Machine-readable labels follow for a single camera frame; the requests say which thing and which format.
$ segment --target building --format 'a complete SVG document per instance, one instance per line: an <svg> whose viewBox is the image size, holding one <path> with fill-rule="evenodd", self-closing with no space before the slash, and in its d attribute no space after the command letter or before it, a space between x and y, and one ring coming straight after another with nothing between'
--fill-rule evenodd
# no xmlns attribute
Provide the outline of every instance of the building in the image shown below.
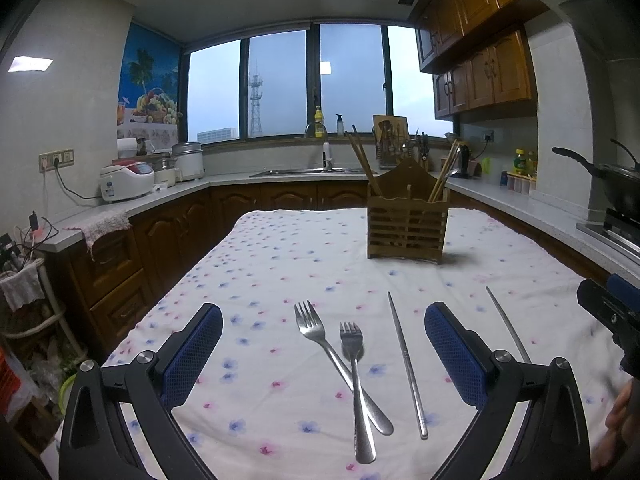
<svg viewBox="0 0 640 480"><path fill-rule="evenodd" d="M238 138L238 130L236 128L220 128L219 130L211 130L210 132L201 132L198 134L198 142L201 144Z"/></svg>

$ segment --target gas stove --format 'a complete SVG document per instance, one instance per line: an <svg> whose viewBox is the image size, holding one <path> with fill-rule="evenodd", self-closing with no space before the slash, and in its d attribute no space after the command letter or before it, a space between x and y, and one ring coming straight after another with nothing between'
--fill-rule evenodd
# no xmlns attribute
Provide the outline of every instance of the gas stove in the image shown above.
<svg viewBox="0 0 640 480"><path fill-rule="evenodd" d="M607 209L604 223L578 223L576 228L640 265L640 222L615 209Z"/></svg>

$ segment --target transmission tower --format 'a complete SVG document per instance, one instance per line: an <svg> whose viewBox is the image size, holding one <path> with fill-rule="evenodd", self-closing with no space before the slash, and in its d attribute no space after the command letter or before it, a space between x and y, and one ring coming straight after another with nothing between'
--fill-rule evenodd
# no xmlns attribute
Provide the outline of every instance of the transmission tower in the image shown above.
<svg viewBox="0 0 640 480"><path fill-rule="evenodd" d="M258 69L255 69L254 75L251 76L249 81L251 87L251 129L250 136L256 137L262 134L262 124L260 123L260 99L262 98L262 92L260 87L262 86L262 78L258 75Z"/></svg>

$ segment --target fork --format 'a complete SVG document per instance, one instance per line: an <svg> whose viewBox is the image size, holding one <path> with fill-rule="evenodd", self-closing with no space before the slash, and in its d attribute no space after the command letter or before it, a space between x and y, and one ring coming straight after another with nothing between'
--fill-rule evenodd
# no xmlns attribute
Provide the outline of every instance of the fork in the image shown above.
<svg viewBox="0 0 640 480"><path fill-rule="evenodd" d="M349 389L353 391L353 381L351 379L351 371L344 365L340 356L335 352L334 348L329 344L324 335L324 325L322 320L316 313L316 310L307 300L304 303L297 303L295 306L296 321L298 328L304 337L318 343L326 352L329 360L334 364L335 369L343 378ZM387 416L380 410L375 402L369 397L367 392L363 390L365 413L371 419L375 428L383 435L390 435L394 432L394 425Z"/></svg>
<svg viewBox="0 0 640 480"><path fill-rule="evenodd" d="M369 419L364 416L362 386L358 373L358 354L362 350L362 332L355 323L340 323L342 352L351 361L353 375L353 427L355 434L356 460L370 464L376 459L376 446L371 434Z"/></svg>

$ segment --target blue gripper pad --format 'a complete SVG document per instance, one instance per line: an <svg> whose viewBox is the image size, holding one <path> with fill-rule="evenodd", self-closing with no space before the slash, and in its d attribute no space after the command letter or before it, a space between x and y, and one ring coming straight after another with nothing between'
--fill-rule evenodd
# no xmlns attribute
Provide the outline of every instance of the blue gripper pad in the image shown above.
<svg viewBox="0 0 640 480"><path fill-rule="evenodd" d="M612 274L607 279L607 290L629 309L640 312L640 290L617 274Z"/></svg>
<svg viewBox="0 0 640 480"><path fill-rule="evenodd" d="M158 351L160 400L169 411L181 406L222 334L220 308L205 303L187 326L171 334Z"/></svg>
<svg viewBox="0 0 640 480"><path fill-rule="evenodd" d="M457 323L457 330L447 320L442 308ZM482 410L488 399L486 373L461 338L460 329L465 330L444 303L433 303L427 307L424 313L424 331L427 337L462 400Z"/></svg>

